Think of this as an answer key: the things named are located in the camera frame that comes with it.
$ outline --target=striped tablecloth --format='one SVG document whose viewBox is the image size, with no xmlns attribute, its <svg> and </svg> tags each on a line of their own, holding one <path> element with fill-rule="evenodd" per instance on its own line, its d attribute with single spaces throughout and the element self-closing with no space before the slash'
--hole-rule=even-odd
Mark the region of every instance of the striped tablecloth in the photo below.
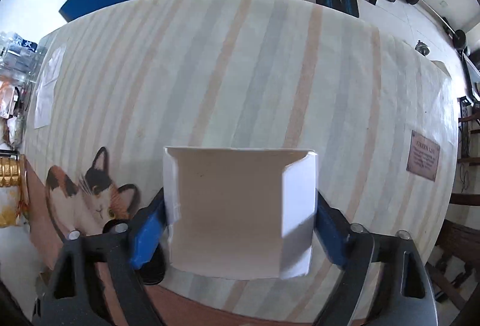
<svg viewBox="0 0 480 326">
<path fill-rule="evenodd" d="M 51 124 L 33 128 L 35 97 L 27 120 L 23 149 L 40 180 L 52 165 L 78 178 L 106 146 L 111 177 L 136 184 L 147 205 L 165 145 L 313 149 L 330 205 L 372 232 L 408 230 L 428 258 L 455 173 L 456 103 L 450 77 L 399 39 L 300 0 L 133 0 L 50 34 L 43 67 L 61 45 Z M 413 130 L 441 147 L 435 181 L 406 170 Z M 305 277 L 170 268 L 162 285 L 234 313 L 308 322 L 338 274 L 314 239 Z"/>
</svg>

